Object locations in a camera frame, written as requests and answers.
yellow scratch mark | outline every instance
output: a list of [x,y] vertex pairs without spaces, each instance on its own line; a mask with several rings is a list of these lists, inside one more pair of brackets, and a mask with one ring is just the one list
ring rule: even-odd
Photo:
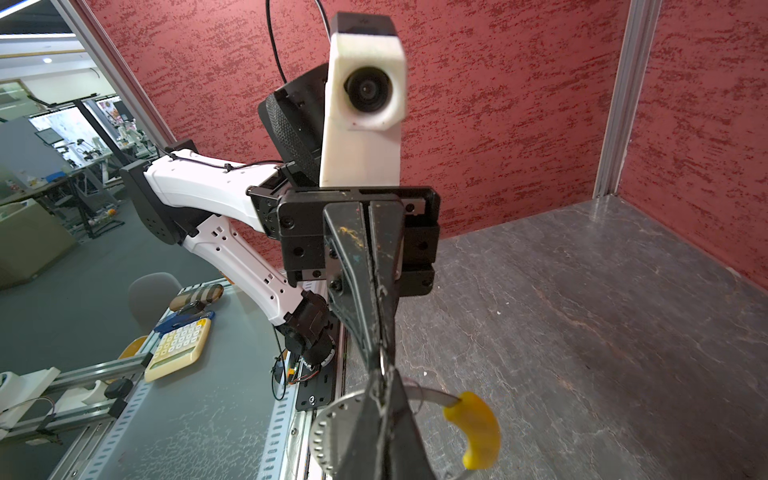
[[347,235],[352,237],[353,240],[355,240],[355,243],[357,243],[358,247],[360,247],[360,248],[363,247],[362,240],[357,235],[357,230],[352,230],[352,229],[349,229],[347,227],[341,227],[341,228],[339,228],[339,232],[340,233],[346,233]]

gray chair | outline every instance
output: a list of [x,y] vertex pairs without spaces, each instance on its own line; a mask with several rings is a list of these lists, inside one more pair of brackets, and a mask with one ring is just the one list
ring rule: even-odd
[[181,284],[170,273],[144,275],[128,287],[128,308],[143,333],[149,333],[178,295]]

red wall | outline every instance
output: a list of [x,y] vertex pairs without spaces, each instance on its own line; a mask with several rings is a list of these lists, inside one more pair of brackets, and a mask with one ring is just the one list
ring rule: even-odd
[[619,194],[768,288],[766,68],[766,0],[664,0]]
[[[235,161],[276,157],[257,117],[280,86],[263,0],[87,1],[177,137]],[[409,60],[402,182],[436,187],[448,236],[590,198],[628,6],[326,0],[329,16],[392,16]],[[289,79],[326,61],[313,2],[272,13]]]

yellow handle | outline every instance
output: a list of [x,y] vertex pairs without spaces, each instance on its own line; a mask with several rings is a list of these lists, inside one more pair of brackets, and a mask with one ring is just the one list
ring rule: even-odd
[[444,407],[442,414],[467,435],[469,447],[464,454],[464,467],[467,470],[491,468],[502,447],[502,431],[496,417],[474,393],[464,392],[458,397],[460,401]]

calculator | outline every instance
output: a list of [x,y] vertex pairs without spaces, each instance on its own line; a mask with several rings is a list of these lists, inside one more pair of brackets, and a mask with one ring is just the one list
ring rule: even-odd
[[151,382],[195,363],[203,351],[210,324],[211,319],[205,317],[163,335],[144,370],[144,380]]

